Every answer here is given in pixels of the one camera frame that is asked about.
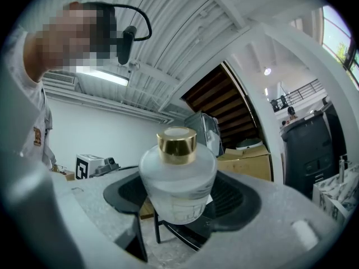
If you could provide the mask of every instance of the perfume bottle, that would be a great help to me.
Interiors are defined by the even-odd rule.
[[[217,160],[196,132],[171,127],[157,134],[158,144],[142,156],[140,176],[158,215],[182,225],[204,211],[217,172]]]

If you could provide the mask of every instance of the cable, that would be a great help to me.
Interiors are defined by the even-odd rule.
[[[104,6],[104,7],[118,7],[118,8],[126,8],[126,9],[135,10],[145,19],[147,28],[148,28],[148,35],[146,37],[134,38],[134,41],[145,41],[145,40],[148,40],[151,38],[151,36],[152,36],[151,22],[148,19],[146,13],[144,11],[142,11],[141,9],[139,9],[135,6],[126,5],[126,4],[111,4],[111,3],[105,3],[105,2],[87,2],[87,3]]]

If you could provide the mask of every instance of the railing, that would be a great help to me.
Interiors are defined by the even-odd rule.
[[[277,112],[304,100],[322,89],[324,88],[321,83],[318,80],[314,80],[313,82],[300,87],[298,90],[295,90],[286,96],[281,96],[279,99],[270,101],[270,103],[274,112]]]

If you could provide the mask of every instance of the ceiling light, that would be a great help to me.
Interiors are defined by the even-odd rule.
[[[264,75],[268,76],[271,73],[271,69],[267,68],[264,70]]]
[[[83,66],[76,66],[76,73],[81,73],[81,74],[86,74],[89,76],[93,76],[96,78],[101,78],[113,83],[117,83],[119,85],[122,86],[127,86],[128,85],[128,78],[119,76],[119,75],[115,75],[114,73],[109,73],[106,71],[97,71],[95,69],[91,69],[90,67],[83,67]]]

